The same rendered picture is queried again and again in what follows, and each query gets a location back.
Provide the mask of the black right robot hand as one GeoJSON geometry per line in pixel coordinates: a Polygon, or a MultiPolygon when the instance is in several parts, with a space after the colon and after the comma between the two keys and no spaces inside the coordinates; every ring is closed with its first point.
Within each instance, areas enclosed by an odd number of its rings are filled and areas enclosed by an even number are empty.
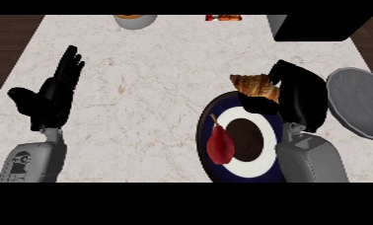
{"type": "Polygon", "coordinates": [[[270,81],[280,85],[280,98],[276,103],[265,97],[248,97],[237,93],[246,112],[279,114],[283,122],[293,122],[315,133],[327,112],[327,90],[323,79],[304,67],[279,60],[270,71],[270,81]]]}

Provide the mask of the grey bowl with orange contents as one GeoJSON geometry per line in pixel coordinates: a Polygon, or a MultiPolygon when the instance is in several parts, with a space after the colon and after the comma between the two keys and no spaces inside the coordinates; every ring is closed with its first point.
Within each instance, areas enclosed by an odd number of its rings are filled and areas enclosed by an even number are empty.
{"type": "Polygon", "coordinates": [[[113,19],[122,29],[141,30],[156,21],[156,15],[115,15],[113,19]]]}

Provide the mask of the navy and white plate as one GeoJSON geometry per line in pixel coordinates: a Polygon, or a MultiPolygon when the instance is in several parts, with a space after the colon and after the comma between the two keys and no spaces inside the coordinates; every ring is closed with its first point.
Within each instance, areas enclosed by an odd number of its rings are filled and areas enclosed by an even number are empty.
{"type": "Polygon", "coordinates": [[[245,111],[236,92],[221,94],[208,104],[196,125],[197,157],[215,183],[283,183],[276,145],[281,141],[283,122],[273,114],[245,111]],[[228,164],[215,165],[206,154],[206,141],[218,122],[234,143],[228,164]]]}

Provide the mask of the red and orange packet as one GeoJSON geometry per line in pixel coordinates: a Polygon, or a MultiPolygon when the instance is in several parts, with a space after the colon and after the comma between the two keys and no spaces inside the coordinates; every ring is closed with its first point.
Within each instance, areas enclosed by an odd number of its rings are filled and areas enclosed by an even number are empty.
{"type": "Polygon", "coordinates": [[[242,21],[242,16],[240,15],[205,15],[205,20],[224,21],[224,22],[242,21]]]}

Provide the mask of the golden brown croissant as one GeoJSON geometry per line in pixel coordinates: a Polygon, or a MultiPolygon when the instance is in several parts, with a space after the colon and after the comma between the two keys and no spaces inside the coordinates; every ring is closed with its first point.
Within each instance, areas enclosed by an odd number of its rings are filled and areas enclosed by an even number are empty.
{"type": "Polygon", "coordinates": [[[273,84],[265,74],[231,75],[230,81],[236,90],[248,97],[264,97],[273,102],[279,102],[280,88],[273,84]]]}

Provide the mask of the black appliance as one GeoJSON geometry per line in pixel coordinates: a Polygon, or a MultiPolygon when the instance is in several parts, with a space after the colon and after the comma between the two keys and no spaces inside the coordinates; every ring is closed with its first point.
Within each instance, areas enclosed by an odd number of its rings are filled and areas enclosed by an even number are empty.
{"type": "Polygon", "coordinates": [[[370,15],[268,15],[274,41],[343,41],[370,15]]]}

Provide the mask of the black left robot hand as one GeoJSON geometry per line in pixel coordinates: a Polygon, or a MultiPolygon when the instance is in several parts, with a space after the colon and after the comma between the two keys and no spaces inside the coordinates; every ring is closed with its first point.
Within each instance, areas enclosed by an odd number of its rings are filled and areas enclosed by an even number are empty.
{"type": "Polygon", "coordinates": [[[18,112],[31,118],[31,130],[62,128],[66,123],[74,89],[77,86],[84,61],[71,45],[62,55],[54,76],[50,77],[37,93],[15,87],[7,96],[15,102],[18,112]]]}

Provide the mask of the red pear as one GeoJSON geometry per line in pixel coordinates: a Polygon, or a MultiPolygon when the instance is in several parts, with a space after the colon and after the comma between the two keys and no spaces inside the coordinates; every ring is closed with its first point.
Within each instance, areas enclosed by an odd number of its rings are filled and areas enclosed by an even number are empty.
{"type": "Polygon", "coordinates": [[[211,114],[214,128],[211,136],[206,140],[206,154],[215,165],[228,164],[234,156],[234,143],[233,140],[217,122],[215,115],[211,114]]]}

